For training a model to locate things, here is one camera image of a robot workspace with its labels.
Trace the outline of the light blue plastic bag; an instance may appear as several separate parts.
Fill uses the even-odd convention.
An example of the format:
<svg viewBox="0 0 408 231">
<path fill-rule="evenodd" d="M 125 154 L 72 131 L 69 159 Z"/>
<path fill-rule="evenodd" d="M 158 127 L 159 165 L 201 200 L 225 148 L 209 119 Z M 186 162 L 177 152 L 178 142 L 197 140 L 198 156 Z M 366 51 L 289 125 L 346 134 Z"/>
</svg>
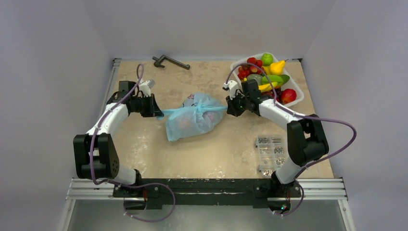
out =
<svg viewBox="0 0 408 231">
<path fill-rule="evenodd" d="M 181 107 L 162 110 L 158 120 L 166 119 L 166 135 L 169 141 L 203 135 L 220 123 L 226 106 L 206 93 L 191 94 Z"/>
</svg>

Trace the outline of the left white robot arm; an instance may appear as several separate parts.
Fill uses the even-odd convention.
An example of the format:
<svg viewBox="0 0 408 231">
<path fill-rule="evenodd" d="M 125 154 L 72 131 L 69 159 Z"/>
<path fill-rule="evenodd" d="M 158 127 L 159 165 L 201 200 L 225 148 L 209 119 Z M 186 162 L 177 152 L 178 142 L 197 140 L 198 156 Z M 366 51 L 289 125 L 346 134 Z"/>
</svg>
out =
<svg viewBox="0 0 408 231">
<path fill-rule="evenodd" d="M 93 180 L 98 185 L 107 181 L 125 185 L 125 191 L 132 197 L 143 192 L 140 172 L 119 162 L 113 136 L 131 113 L 142 117 L 163 117 L 154 94 L 152 79 L 138 84 L 120 81 L 97 123 L 85 134 L 73 139 L 76 174 L 80 179 Z"/>
</svg>

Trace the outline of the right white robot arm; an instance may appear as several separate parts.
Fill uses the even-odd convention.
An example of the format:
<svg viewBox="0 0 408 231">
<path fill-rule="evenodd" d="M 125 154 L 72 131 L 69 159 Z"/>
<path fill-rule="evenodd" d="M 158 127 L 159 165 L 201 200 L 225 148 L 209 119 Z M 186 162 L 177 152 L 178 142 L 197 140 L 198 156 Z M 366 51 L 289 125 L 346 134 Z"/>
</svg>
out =
<svg viewBox="0 0 408 231">
<path fill-rule="evenodd" d="M 267 118 L 287 132 L 288 159 L 271 176 L 270 189 L 281 196 L 300 175 L 306 164 L 318 161 L 329 152 L 323 126 L 317 115 L 306 116 L 285 107 L 269 95 L 263 95 L 255 80 L 248 80 L 242 87 L 230 80 L 223 85 L 229 93 L 226 98 L 227 113 L 235 117 L 250 111 Z"/>
</svg>

